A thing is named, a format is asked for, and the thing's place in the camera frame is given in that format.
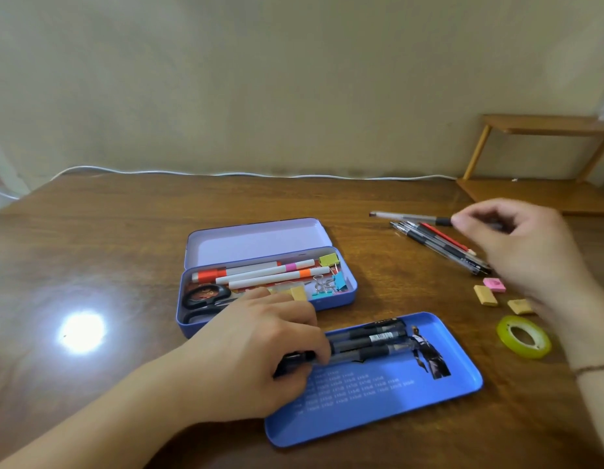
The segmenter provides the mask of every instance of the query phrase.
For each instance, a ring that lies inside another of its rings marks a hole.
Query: pencil case
[[[482,387],[480,372],[438,317],[417,313],[399,319],[408,335],[424,343],[416,354],[408,351],[314,368],[304,394],[266,418],[269,441],[278,447],[293,446]]]
[[[312,296],[312,279],[301,281],[316,311],[339,307],[354,301],[358,285],[341,252],[333,247],[326,230],[319,220],[302,218],[260,222],[192,232],[187,239],[184,268],[181,275],[176,323],[188,339],[211,319],[204,316],[184,323],[188,310],[182,305],[182,297],[191,276],[200,271],[236,268],[267,262],[282,264],[304,260],[318,260],[322,256],[337,254],[339,271],[343,273],[346,291]]]

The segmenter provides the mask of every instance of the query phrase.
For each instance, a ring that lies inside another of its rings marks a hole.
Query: scissors
[[[188,324],[197,316],[216,315],[236,298],[230,298],[231,291],[224,286],[214,283],[200,284],[187,291],[182,297],[182,307],[188,312],[182,319]]]

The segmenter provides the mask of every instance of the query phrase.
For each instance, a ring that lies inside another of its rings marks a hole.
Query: hand
[[[514,230],[508,235],[497,232],[483,220],[501,220]],[[553,209],[492,199],[454,214],[452,224],[482,247],[501,277],[532,298],[552,324],[563,317],[552,309],[564,313],[567,303],[597,287],[571,231]]]
[[[273,378],[282,356],[312,350],[328,363],[330,344],[313,305],[265,288],[245,293],[187,343],[163,357],[188,421],[263,418],[306,388],[311,365]]]

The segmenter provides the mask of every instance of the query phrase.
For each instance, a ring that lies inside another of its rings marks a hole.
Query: bracelet
[[[600,370],[604,370],[604,365],[587,365],[586,367],[580,367],[579,369],[572,370],[572,372],[575,378],[579,378],[584,373],[598,372]]]

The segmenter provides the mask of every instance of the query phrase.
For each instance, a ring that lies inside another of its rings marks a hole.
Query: purple pencil case
[[[182,295],[197,271],[234,268],[271,261],[282,264],[302,260],[318,260],[321,256],[336,253],[339,270],[343,272],[346,291],[313,298],[316,311],[350,304],[354,301],[358,285],[341,252],[333,247],[326,230],[319,220],[313,218],[277,220],[217,229],[192,232],[187,239],[181,286],[178,293],[176,322],[188,339],[210,321],[212,316],[203,316],[183,323],[187,310],[182,306]],[[314,283],[308,280],[305,291],[310,295]]]

